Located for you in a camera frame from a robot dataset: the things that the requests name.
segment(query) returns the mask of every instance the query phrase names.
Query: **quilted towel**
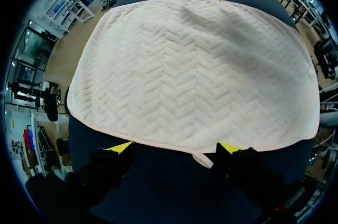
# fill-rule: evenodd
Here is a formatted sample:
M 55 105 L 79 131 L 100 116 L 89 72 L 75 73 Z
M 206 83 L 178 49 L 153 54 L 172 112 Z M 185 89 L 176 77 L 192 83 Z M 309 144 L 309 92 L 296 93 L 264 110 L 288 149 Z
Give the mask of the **quilted towel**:
M 299 33 L 218 0 L 111 9 L 84 48 L 67 103 L 94 130 L 191 153 L 207 167 L 203 154 L 219 141 L 268 151 L 313 138 L 320 111 Z

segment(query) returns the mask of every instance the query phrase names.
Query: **chevron pattern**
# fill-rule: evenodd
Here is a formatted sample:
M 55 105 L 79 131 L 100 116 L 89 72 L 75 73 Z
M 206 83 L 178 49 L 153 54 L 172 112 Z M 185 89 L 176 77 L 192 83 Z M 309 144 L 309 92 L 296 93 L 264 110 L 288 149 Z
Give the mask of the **chevron pattern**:
M 218 0 L 110 10 L 83 51 L 67 102 L 95 130 L 193 154 L 214 152 L 219 141 L 267 151 L 312 138 L 320 106 L 299 34 Z

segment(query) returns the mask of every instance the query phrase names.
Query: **cable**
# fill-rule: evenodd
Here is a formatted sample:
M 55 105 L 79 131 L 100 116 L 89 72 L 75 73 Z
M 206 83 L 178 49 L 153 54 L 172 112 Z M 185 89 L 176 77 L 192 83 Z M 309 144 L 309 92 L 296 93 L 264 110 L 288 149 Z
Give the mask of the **cable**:
M 325 142 L 327 142 L 331 137 L 334 136 L 335 133 L 336 133 L 336 131 L 334 131 L 334 132 L 330 135 L 330 137 L 328 137 L 326 140 L 324 140 L 324 141 L 320 142 L 319 144 L 315 145 L 313 148 L 316 148 L 316 147 L 318 147 L 318 146 L 324 144 Z
M 331 88 L 333 88 L 333 87 L 335 87 L 335 86 L 338 86 L 338 82 L 337 82 L 337 83 L 335 83 L 335 84 L 333 84 L 332 86 L 329 86 L 329 87 L 327 87 L 327 88 L 325 88 L 325 89 L 322 89 L 321 91 L 319 91 L 319 93 L 322 93 L 322 92 L 328 91 L 328 90 L 330 90 Z
M 331 96 L 330 98 L 326 99 L 325 101 L 322 101 L 321 103 L 326 102 L 328 100 L 331 100 L 333 97 L 336 97 L 336 96 L 338 96 L 338 94 L 335 94 L 334 96 Z

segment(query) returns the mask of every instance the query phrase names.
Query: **wooden floor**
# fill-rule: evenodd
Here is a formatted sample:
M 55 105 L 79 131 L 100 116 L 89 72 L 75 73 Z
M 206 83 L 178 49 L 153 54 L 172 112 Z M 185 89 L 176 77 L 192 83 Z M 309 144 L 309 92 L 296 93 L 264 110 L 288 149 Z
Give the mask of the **wooden floor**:
M 59 84 L 59 88 L 62 93 L 62 102 L 64 101 L 64 93 L 71 83 L 83 48 L 85 47 L 96 24 L 105 13 L 101 12 L 98 1 L 93 2 L 90 5 L 90 9 L 95 13 L 95 16 L 83 24 L 75 22 L 70 32 L 62 40 L 57 41 L 46 67 L 44 80 L 57 82 Z M 289 5 L 286 9 L 289 12 L 293 11 L 291 5 Z M 302 21 L 297 24 L 297 28 L 310 55 L 316 61 L 313 46 L 320 37 L 313 28 L 309 29 Z M 318 68 L 318 81 L 322 87 L 328 87 L 332 84 L 332 81 L 324 78 L 320 68 Z M 57 137 L 54 123 L 44 123 L 43 126 L 45 127 L 52 144 L 56 147 Z M 67 138 L 67 125 L 64 125 L 63 127 L 65 128 L 62 130 L 62 137 Z

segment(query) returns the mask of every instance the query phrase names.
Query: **white shelving unit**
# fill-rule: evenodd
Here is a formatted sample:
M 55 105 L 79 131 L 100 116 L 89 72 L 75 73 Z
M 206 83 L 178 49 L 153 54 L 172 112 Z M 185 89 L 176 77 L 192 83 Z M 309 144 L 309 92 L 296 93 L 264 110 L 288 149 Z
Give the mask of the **white shelving unit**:
M 31 15 L 30 18 L 59 39 L 69 32 L 75 19 L 83 23 L 94 16 L 81 0 L 50 0 L 48 4 L 42 14 Z M 81 18 L 83 11 L 89 16 Z

